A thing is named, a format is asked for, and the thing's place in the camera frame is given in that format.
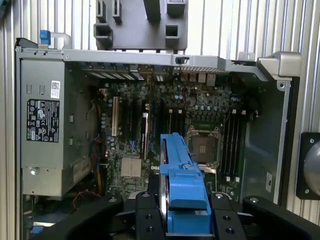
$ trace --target circuit board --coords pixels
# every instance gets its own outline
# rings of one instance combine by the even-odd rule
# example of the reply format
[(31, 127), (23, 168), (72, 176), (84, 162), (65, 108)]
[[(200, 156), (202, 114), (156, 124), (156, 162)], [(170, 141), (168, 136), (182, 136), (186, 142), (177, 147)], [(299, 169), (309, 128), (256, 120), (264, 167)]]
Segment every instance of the circuit board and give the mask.
[(241, 193), (246, 111), (230, 75), (215, 84), (186, 78), (168, 82), (102, 82), (101, 134), (106, 192), (126, 199), (159, 172), (160, 135), (178, 132), (204, 170), (209, 191), (236, 201)]

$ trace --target blue plastic bracket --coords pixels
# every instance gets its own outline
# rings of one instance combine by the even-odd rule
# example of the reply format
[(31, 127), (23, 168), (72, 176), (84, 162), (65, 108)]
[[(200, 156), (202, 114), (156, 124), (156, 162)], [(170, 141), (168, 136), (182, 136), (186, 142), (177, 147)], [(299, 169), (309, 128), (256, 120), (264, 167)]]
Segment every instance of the blue plastic bracket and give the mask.
[(160, 174), (168, 177), (168, 232), (211, 233), (211, 208), (204, 178), (192, 161), (184, 139), (176, 132), (162, 134), (163, 147), (166, 149), (167, 164), (160, 165)]

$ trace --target warning label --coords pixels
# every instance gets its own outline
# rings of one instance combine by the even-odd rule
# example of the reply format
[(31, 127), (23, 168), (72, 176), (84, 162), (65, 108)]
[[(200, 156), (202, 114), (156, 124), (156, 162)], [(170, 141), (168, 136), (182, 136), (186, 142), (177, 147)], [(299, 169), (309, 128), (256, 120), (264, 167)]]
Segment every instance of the warning label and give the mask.
[(26, 108), (26, 140), (58, 143), (60, 102), (30, 99)]

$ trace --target blue latch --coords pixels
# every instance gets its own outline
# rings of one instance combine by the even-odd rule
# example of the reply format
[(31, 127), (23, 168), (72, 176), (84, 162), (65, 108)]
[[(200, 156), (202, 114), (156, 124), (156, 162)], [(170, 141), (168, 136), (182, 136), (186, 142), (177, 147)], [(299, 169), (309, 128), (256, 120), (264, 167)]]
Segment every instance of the blue latch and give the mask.
[(40, 30), (40, 44), (51, 45), (51, 32), (48, 30)]

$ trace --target barcode sticker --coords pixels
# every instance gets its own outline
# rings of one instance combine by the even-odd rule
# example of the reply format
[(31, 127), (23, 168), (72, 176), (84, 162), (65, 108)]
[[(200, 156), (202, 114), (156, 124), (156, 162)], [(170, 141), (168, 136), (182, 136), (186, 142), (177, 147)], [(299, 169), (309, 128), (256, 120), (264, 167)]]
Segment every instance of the barcode sticker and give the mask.
[(60, 96), (60, 81), (51, 82), (51, 98), (59, 99)]

